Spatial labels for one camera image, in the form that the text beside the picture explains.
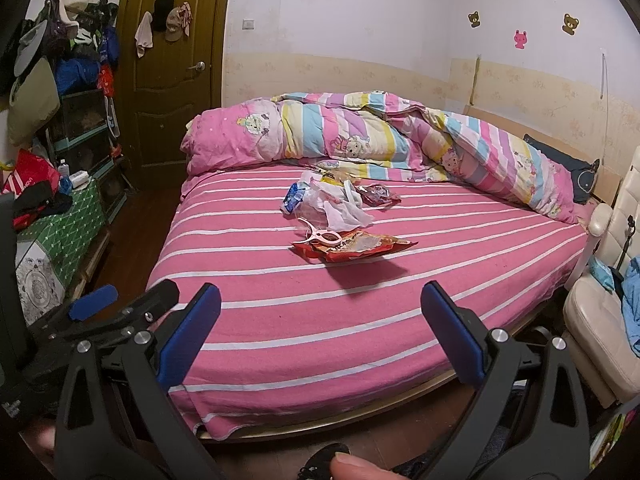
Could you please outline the person's right hand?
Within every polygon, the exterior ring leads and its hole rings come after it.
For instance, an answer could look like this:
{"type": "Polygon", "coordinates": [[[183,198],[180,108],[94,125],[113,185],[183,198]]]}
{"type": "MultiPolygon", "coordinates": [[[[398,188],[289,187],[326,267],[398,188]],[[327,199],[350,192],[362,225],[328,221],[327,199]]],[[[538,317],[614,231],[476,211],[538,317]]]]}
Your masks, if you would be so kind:
{"type": "Polygon", "coordinates": [[[395,474],[370,463],[361,457],[338,452],[330,463],[331,476],[334,480],[406,480],[406,477],[395,474]]]}

